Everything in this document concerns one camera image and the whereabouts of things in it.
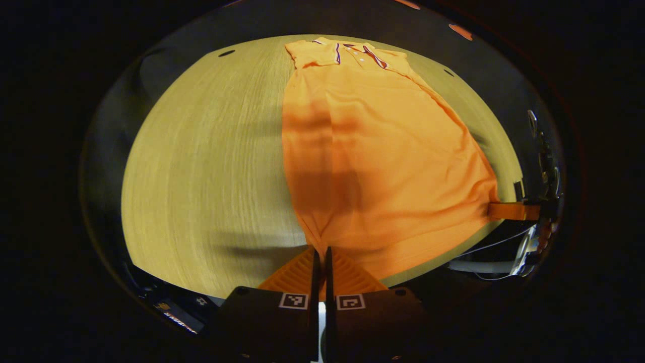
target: wood grain surface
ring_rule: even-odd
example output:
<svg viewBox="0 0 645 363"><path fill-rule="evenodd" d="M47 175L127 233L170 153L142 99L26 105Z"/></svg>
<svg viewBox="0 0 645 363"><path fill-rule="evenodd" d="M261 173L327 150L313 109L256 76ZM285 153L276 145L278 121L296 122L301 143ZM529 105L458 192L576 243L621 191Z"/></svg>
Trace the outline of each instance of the wood grain surface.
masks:
<svg viewBox="0 0 645 363"><path fill-rule="evenodd" d="M407 53L412 68L455 109L481 146L501 200L515 201L513 183L522 172L510 140L483 100L448 67L352 37L260 39L205 55L168 88L143 123L128 157L121 201L128 252L137 267L183 288L226 297L235 286L259 285L306 249L283 169L282 101L295 70L284 44L319 36ZM219 57L229 50L235 52ZM499 223L382 282L398 284L446 263Z"/></svg>

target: cable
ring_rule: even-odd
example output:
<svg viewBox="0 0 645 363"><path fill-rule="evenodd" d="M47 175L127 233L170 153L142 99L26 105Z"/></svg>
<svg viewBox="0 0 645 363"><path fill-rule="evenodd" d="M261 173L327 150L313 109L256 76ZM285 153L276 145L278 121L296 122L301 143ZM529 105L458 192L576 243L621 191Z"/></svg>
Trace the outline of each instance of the cable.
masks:
<svg viewBox="0 0 645 363"><path fill-rule="evenodd" d="M475 272L475 271L473 271L473 270L470 270L470 272L472 272L472 273L474 273L475 275L477 275L477 277L479 277L480 279L482 279L482 280L486 280L486 281L504 280L504 279L505 279L505 278L507 278L507 277L516 276L516 275L508 274L508 275L506 275L506 276L502 276L502 277L498 277L498 278L485 278L485 277L481 277L481 276L479 276L479 274L478 274L478 273L476 273L476 272Z"/></svg>
<svg viewBox="0 0 645 363"><path fill-rule="evenodd" d="M534 225L532 225L531 227L528 227L525 231L522 231L522 232L520 232L520 233L516 234L515 236L509 237L509 238L507 238L507 239L505 239L505 240L501 240L501 241L499 241L499 242L495 242L494 244L491 244L491 245L486 245L486 246L484 246L484 247L480 247L480 248L478 248L478 249L474 249L474 250L472 250L472 251L468 251L468 252L462 253L462 254L460 254L459 256L455 257L455 258L458 258L458 257L461 257L461 256L466 256L467 254L470 254L470 253L473 253L473 252L477 252L477 251L481 251L481 250L483 250L483 249L485 249L485 248L493 247L494 245L499 245L499 244L500 244L500 243L502 243L502 242L506 242L506 241L508 241L508 240L511 240L511 239L513 239L513 238L515 238L515 237L517 237L517 236L521 235L521 234L527 233L531 228L533 228L533 226L534 226Z"/></svg>

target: orange sticker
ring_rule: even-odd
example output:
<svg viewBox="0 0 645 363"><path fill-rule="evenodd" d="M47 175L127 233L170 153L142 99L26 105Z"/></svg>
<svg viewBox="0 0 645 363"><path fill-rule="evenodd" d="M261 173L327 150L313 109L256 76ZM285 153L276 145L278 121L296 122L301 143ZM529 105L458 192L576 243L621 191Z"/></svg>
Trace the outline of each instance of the orange sticker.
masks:
<svg viewBox="0 0 645 363"><path fill-rule="evenodd" d="M473 35L472 35L472 34L470 34L470 32L469 32L469 31L467 31L466 29L463 29L461 26L457 26L457 25L454 25L454 24L450 24L450 25L448 25L448 26L449 26L452 30L456 31L456 32L457 32L457 34L459 34L460 36L462 36L462 37L464 37L464 38L466 38L466 39L468 39L468 40L470 40L470 41L472 41L472 40L473 40Z"/></svg>
<svg viewBox="0 0 645 363"><path fill-rule="evenodd" d="M166 304L165 302L161 302L161 303L155 305L155 307L157 307L159 309L170 310L170 306L168 304Z"/></svg>
<svg viewBox="0 0 645 363"><path fill-rule="evenodd" d="M413 9L417 9L417 10L421 9L419 7L419 5L416 5L415 3L411 2L411 1L408 1L408 0L394 0L394 1L396 1L397 3L401 3L403 5L408 5L409 7L413 8Z"/></svg>

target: black background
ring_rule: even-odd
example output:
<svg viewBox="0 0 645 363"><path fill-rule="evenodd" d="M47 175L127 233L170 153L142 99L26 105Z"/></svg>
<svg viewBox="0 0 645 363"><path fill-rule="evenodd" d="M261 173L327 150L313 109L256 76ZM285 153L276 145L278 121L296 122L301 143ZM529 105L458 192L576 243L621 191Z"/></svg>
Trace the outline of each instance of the black background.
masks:
<svg viewBox="0 0 645 363"><path fill-rule="evenodd" d="M476 34L497 34L540 68L578 126L580 168L587 175L579 230L584 246L577 245L557 278L531 292L528 305L441 357L636 359L645 307L638 249L643 235L634 233L643 194L637 117L643 64L637 40L643 31L636 24L642 5L426 3ZM208 358L182 331L145 314L108 274L83 225L77 168L88 122L123 69L216 6L149 0L5 5L0 96L2 179L8 182L1 211L7 361Z"/></svg>

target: orange polo shirt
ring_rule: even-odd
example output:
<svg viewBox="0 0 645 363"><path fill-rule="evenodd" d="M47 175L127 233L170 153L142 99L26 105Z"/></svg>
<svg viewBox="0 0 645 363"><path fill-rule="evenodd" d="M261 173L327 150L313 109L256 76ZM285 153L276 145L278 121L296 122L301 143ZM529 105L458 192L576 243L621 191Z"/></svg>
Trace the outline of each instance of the orange polo shirt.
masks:
<svg viewBox="0 0 645 363"><path fill-rule="evenodd" d="M286 45L284 168L307 242L376 278L439 256L490 219L497 179L406 54L323 37Z"/></svg>

